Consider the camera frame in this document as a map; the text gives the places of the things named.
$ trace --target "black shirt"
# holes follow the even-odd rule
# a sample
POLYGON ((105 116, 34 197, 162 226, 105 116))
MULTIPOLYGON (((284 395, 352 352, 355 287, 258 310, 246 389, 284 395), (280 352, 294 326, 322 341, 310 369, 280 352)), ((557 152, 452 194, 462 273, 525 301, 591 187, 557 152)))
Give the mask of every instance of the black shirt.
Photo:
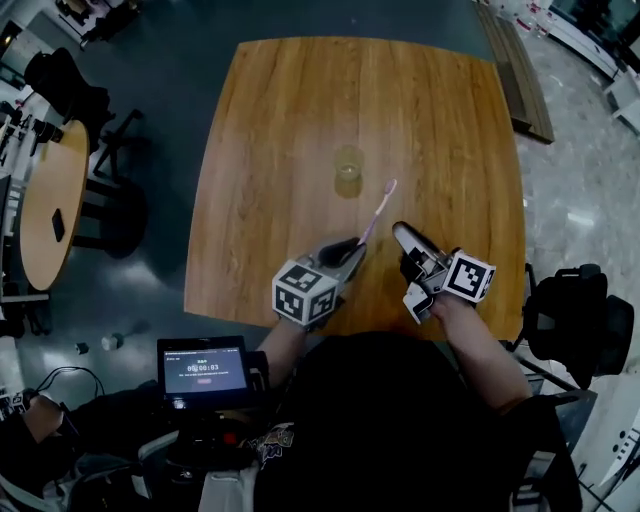
POLYGON ((545 399, 499 417, 431 342, 391 333, 329 338, 303 359, 271 430, 251 443, 261 463, 255 510, 508 510, 531 456, 549 443, 566 487, 561 510, 580 510, 545 399))

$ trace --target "pink toothbrush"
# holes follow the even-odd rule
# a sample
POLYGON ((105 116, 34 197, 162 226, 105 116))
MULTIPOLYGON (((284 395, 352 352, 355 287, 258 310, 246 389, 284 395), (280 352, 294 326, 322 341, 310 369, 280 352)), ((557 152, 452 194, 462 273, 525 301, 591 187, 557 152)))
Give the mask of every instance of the pink toothbrush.
POLYGON ((396 189, 397 184, 398 184, 398 180, 396 180, 395 178, 387 181, 387 184, 384 187, 384 198, 382 199, 380 206, 378 206, 376 213, 373 215, 373 219, 371 219, 371 224, 369 224, 369 227, 365 230, 364 234, 362 235, 362 238, 360 238, 360 240, 358 241, 358 245, 362 245, 366 243, 367 239, 369 238, 369 235, 373 231, 373 226, 376 225, 376 221, 378 220, 378 217, 380 217, 382 210, 384 210, 384 207, 387 206, 387 201, 389 201, 389 198, 391 197, 391 194, 393 194, 393 191, 396 189))

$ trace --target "wood grain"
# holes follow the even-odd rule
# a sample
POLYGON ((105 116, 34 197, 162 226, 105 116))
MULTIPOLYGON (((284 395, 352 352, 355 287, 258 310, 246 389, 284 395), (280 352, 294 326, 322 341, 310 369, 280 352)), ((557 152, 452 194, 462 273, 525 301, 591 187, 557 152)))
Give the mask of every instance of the wood grain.
POLYGON ((27 279, 47 290, 64 266, 80 217, 89 166, 89 138, 80 121, 61 128, 59 143, 48 142, 27 185, 20 216, 20 252, 27 279), (52 217, 60 209, 65 233, 56 241, 52 217))
POLYGON ((270 326, 271 279, 325 237, 359 236, 385 183, 398 187, 327 333, 395 330, 442 339, 405 310, 409 222, 444 250, 497 265, 478 311, 514 339, 524 293, 524 212, 509 114, 495 67, 417 44, 292 38, 238 46, 215 113, 191 225, 190 313, 270 326), (336 193, 336 150, 364 153, 362 190, 336 193))

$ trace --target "office chair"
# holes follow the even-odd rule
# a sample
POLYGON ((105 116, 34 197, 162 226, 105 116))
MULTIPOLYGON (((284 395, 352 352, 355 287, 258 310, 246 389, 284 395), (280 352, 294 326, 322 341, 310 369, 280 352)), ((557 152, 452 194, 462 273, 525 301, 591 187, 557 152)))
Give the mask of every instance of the office chair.
POLYGON ((523 339, 537 359, 565 365, 582 389, 599 375, 618 375, 631 344, 634 309, 628 302, 607 296, 607 276, 598 265, 562 269, 536 284, 531 265, 531 296, 523 308, 523 327, 514 351, 523 339))
POLYGON ((140 119, 142 113, 133 110, 124 123, 114 132, 100 135, 104 125, 115 118, 109 112, 109 93, 102 87, 93 87, 84 80, 73 57, 65 48, 58 48, 51 55, 38 53, 24 72, 25 81, 35 92, 47 100, 64 118, 66 124, 71 119, 80 121, 89 135, 91 153, 100 147, 100 140, 107 144, 105 154, 94 169, 94 174, 106 177, 98 171, 107 157, 111 158, 112 177, 118 181, 116 151, 125 145, 148 142, 141 137, 125 138, 124 131, 132 119, 140 119))

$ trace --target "gray floor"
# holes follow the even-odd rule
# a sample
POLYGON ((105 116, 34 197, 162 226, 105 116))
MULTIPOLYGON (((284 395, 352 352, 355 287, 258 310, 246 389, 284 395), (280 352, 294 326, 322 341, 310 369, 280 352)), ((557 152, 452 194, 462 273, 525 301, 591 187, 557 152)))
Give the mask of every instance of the gray floor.
MULTIPOLYGON (((525 46, 538 73, 556 142, 518 137, 527 259, 538 279, 597 263, 609 293, 640 305, 640 140, 602 94, 610 81, 551 40, 525 46)), ((627 370, 640 363, 636 322, 627 370)))
MULTIPOLYGON (((144 188, 149 222, 129 258, 74 249, 52 289, 53 333, 25 336, 18 348, 24 379, 35 386, 62 365, 92 368, 107 392, 155 378, 158 338, 243 334, 249 348, 263 329, 183 312, 191 214, 217 98, 238 42, 300 35, 352 35, 414 41, 478 57, 490 56, 468 0, 280 1, 194 0, 145 3, 142 16, 111 43, 95 43, 78 66, 106 87, 122 119, 138 108, 145 119, 130 133, 150 138, 127 168, 144 188), (125 335, 104 352, 103 336, 125 335), (90 350, 77 355, 74 345, 90 350)), ((66 374, 51 388, 73 407, 92 397, 83 374, 66 374)))

